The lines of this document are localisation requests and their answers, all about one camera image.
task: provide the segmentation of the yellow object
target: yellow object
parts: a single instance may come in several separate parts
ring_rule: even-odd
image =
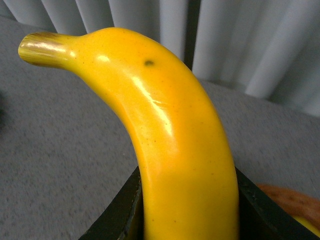
[[[293,216],[293,218],[320,238],[320,230],[313,226],[307,219],[302,216]]]
[[[125,125],[141,174],[146,240],[236,240],[235,166],[218,114],[192,72],[122,28],[27,35],[20,57],[82,78]]]

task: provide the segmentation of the banana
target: banana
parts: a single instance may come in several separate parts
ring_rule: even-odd
[[[137,32],[38,32],[18,53],[71,71],[117,114],[141,174],[145,240],[239,239],[235,166],[219,116],[193,73]]]

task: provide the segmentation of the dark spot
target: dark spot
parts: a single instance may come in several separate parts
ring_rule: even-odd
[[[151,61],[151,60],[147,60],[144,62],[145,66],[153,66],[154,64],[155,64],[154,61]]]

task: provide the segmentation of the curtain fold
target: curtain fold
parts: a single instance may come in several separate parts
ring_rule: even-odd
[[[188,53],[201,80],[316,117],[319,13],[319,0],[0,0],[0,16],[46,31],[137,31],[181,60]]]

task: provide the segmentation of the yellow banana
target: yellow banana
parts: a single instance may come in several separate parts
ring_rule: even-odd
[[[141,174],[144,239],[236,240],[235,166],[218,114],[192,72],[139,33],[32,33],[19,46],[34,65],[71,71],[125,125]]]

